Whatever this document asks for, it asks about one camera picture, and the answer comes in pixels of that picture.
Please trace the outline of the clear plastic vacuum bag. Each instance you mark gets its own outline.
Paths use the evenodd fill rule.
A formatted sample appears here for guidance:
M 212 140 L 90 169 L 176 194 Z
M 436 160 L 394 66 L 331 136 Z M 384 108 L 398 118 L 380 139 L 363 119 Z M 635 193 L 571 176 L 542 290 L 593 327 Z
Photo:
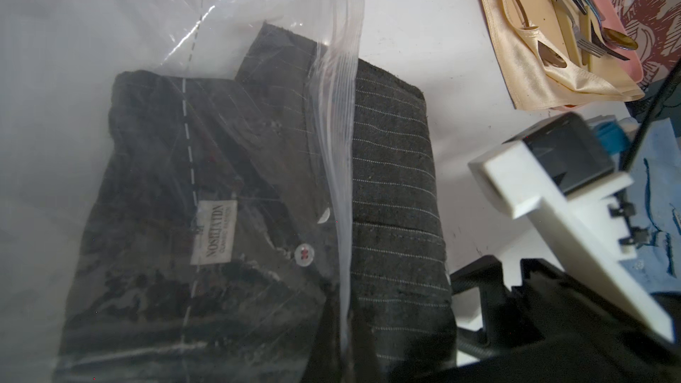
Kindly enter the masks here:
M 1 0 L 1 379 L 350 382 L 364 0 Z

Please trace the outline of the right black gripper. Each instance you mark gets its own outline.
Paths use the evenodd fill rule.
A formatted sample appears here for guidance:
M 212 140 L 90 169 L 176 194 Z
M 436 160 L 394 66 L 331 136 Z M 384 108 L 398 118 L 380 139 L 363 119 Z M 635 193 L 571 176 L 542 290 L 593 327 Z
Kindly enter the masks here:
M 480 291 L 482 328 L 457 331 L 477 363 L 425 382 L 678 382 L 680 345 L 667 342 L 543 259 L 520 262 L 506 288 L 501 262 L 485 255 L 450 275 L 452 292 Z

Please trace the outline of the dark grey striped shirt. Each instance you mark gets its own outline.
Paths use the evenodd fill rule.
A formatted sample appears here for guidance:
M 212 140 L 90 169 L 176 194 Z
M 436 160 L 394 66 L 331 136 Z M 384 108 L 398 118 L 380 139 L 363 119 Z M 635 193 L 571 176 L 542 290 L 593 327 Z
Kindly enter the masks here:
M 338 273 L 310 77 L 319 46 L 265 24 L 232 80 L 119 74 L 56 382 L 301 382 Z M 422 92 L 360 61 L 352 294 L 383 381 L 456 330 Z

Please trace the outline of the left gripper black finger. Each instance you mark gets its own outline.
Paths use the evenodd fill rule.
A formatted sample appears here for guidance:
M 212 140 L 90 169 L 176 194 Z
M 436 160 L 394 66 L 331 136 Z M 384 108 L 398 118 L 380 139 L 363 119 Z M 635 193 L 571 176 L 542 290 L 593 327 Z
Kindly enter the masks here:
M 374 336 L 358 298 L 341 313 L 340 294 L 327 297 L 302 382 L 381 382 Z

